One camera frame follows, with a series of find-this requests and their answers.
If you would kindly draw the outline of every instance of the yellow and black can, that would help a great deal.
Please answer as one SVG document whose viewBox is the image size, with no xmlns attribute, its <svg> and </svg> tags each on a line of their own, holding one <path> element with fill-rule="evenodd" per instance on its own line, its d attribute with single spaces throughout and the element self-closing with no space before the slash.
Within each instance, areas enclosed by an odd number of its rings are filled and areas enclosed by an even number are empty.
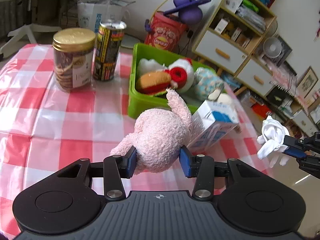
<svg viewBox="0 0 320 240">
<path fill-rule="evenodd" d="M 113 79 L 120 43 L 127 25 L 121 21 L 100 23 L 93 77 L 100 81 Z"/>
</svg>

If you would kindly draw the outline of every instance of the pink stuffed animal ear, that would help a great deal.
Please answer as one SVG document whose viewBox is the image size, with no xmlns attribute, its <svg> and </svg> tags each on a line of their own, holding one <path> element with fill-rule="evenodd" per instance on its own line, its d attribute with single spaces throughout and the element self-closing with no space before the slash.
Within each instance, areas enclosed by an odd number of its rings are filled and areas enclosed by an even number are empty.
<svg viewBox="0 0 320 240">
<path fill-rule="evenodd" d="M 182 120 L 182 122 L 191 132 L 192 119 L 189 108 L 176 91 L 167 89 L 167 92 L 168 105 L 170 106 L 172 112 Z"/>
<path fill-rule="evenodd" d="M 125 155 L 133 145 L 133 139 L 134 134 L 129 133 L 116 147 L 111 150 L 110 155 Z"/>
</svg>

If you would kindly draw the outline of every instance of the white cloth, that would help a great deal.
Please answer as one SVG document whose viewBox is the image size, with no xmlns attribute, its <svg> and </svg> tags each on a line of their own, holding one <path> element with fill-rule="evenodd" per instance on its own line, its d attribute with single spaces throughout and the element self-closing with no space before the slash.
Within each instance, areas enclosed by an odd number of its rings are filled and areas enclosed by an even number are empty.
<svg viewBox="0 0 320 240">
<path fill-rule="evenodd" d="M 142 58 L 139 61 L 138 65 L 138 75 L 141 77 L 142 75 L 153 72 L 153 71 L 164 71 L 168 69 L 164 64 L 161 65 L 158 62 L 156 62 L 154 59 L 147 60 L 145 58 Z"/>
<path fill-rule="evenodd" d="M 262 135 L 257 138 L 259 144 L 263 144 L 261 149 L 258 151 L 258 158 L 263 159 L 272 152 L 283 153 L 289 147 L 284 145 L 284 136 L 289 135 L 289 131 L 286 127 L 282 126 L 278 121 L 274 120 L 271 116 L 268 116 L 266 120 L 262 122 Z M 272 168 L 279 155 L 275 155 L 270 161 L 270 167 Z M 280 160 L 280 165 L 286 165 L 289 160 L 289 156 L 284 155 Z"/>
</svg>

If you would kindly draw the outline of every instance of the blue patterned plush toy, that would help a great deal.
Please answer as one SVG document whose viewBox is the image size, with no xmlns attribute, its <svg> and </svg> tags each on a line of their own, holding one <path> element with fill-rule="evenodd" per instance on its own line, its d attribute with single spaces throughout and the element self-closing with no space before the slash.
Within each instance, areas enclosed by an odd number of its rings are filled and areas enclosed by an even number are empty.
<svg viewBox="0 0 320 240">
<path fill-rule="evenodd" d="M 203 67 L 196 70 L 193 85 L 199 100 L 215 101 L 224 89 L 223 80 L 210 69 Z"/>
</svg>

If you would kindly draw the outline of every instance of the gold jar lid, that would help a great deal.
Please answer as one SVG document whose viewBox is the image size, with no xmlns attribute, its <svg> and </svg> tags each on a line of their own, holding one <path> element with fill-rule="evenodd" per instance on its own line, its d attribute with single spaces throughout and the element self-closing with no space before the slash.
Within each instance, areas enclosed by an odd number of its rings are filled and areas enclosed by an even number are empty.
<svg viewBox="0 0 320 240">
<path fill-rule="evenodd" d="M 69 28 L 53 36 L 52 46 L 64 52 L 76 52 L 94 47 L 95 33 L 84 28 Z"/>
</svg>

